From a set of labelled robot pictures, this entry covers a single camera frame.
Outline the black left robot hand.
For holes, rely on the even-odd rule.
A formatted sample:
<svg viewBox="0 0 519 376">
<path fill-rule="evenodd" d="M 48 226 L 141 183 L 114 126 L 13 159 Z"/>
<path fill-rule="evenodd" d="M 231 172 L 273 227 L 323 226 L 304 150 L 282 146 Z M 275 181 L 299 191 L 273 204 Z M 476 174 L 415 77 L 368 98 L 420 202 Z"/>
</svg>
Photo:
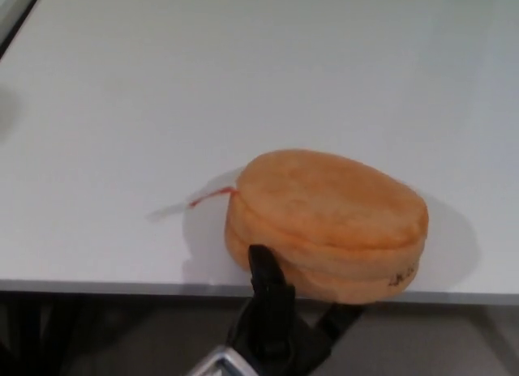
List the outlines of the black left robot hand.
<svg viewBox="0 0 519 376">
<path fill-rule="evenodd" d="M 295 288 L 272 251 L 252 245 L 248 261 L 254 295 L 229 329 L 226 344 L 258 375 L 311 374 L 366 308 L 333 303 L 311 326 L 296 312 Z"/>
</svg>

